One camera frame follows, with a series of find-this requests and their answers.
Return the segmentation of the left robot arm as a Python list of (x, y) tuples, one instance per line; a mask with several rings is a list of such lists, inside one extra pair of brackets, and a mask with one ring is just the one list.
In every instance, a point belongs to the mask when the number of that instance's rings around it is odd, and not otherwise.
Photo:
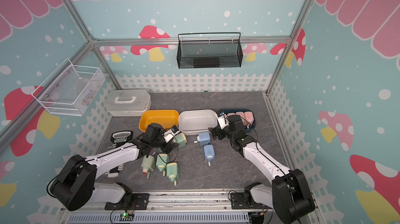
[(47, 193), (58, 199), (69, 211), (86, 204), (105, 204), (107, 210), (129, 210), (135, 208), (138, 198), (125, 184), (97, 183), (98, 177), (125, 163), (149, 157), (153, 151), (166, 154), (178, 147), (177, 126), (165, 130), (157, 123), (150, 124), (137, 137), (123, 130), (111, 135), (115, 148), (93, 156), (75, 155), (66, 162), (61, 172), (47, 185)]

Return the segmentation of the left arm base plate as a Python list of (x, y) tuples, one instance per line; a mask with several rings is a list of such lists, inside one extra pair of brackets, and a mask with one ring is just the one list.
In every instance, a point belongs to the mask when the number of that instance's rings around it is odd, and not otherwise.
[(125, 193), (119, 202), (107, 202), (105, 210), (146, 210), (149, 197), (148, 193)]

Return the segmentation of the pale green sharpener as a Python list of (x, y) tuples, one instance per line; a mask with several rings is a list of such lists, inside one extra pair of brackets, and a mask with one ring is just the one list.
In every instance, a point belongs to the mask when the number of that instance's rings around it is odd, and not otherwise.
[(149, 156), (143, 157), (143, 160), (141, 162), (141, 168), (142, 168), (143, 174), (147, 178), (149, 178), (150, 174), (154, 172), (155, 166), (156, 166), (156, 160), (155, 160), (154, 156), (149, 155)]

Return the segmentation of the white storage box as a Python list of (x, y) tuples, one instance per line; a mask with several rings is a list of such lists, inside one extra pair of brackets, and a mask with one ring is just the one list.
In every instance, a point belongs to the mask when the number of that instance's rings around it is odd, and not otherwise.
[(188, 110), (179, 114), (178, 128), (185, 135), (208, 132), (218, 125), (216, 113), (211, 109)]

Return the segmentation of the teal storage box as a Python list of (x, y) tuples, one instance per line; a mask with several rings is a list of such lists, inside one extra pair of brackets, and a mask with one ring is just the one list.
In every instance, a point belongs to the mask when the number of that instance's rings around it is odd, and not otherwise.
[(251, 132), (256, 127), (256, 120), (253, 112), (246, 108), (225, 108), (222, 109), (227, 116), (239, 115), (243, 121), (244, 128), (247, 132)]

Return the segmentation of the pink sharpener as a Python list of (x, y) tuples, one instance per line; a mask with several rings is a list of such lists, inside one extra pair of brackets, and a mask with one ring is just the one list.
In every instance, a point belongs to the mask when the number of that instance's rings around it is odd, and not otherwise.
[(245, 125), (246, 125), (246, 119), (245, 119), (244, 112), (242, 112), (242, 111), (237, 111), (235, 114), (238, 115), (238, 116), (240, 116), (240, 118), (241, 118), (241, 120), (242, 120), (242, 123), (243, 123), (243, 125), (245, 126)]
[(245, 115), (245, 119), (246, 119), (246, 126), (249, 129), (252, 129), (253, 128), (253, 123), (254, 123), (254, 115), (253, 115), (253, 113), (251, 111), (246, 111), (244, 113), (244, 115)]

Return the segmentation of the green sharpener bottom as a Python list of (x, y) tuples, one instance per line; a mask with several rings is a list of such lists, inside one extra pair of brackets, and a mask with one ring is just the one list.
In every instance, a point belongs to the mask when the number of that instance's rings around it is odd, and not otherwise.
[(174, 183), (174, 186), (177, 185), (177, 181), (179, 179), (179, 166), (176, 162), (171, 162), (167, 164), (166, 176), (171, 182)]

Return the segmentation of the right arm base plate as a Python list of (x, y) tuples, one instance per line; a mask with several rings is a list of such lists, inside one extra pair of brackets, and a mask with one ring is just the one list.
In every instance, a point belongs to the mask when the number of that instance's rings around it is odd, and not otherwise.
[(230, 191), (228, 193), (228, 200), (231, 202), (232, 209), (261, 209), (266, 210), (268, 207), (256, 203), (247, 192)]

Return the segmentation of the yellow storage box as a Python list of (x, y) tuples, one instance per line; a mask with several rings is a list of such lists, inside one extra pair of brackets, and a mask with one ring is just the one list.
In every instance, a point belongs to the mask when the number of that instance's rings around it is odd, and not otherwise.
[(179, 113), (176, 110), (148, 110), (141, 116), (139, 129), (145, 132), (151, 123), (157, 123), (164, 129), (170, 129), (173, 126), (178, 126), (178, 121)]

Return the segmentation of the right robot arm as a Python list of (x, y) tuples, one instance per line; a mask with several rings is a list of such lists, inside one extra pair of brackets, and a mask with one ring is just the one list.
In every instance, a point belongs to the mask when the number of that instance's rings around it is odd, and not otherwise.
[(271, 207), (279, 219), (291, 224), (313, 211), (316, 206), (306, 177), (299, 169), (290, 169), (269, 155), (258, 140), (245, 131), (239, 115), (216, 114), (217, 125), (209, 131), (213, 139), (229, 139), (231, 147), (250, 161), (270, 182), (270, 186), (256, 182), (243, 193), (248, 207)]

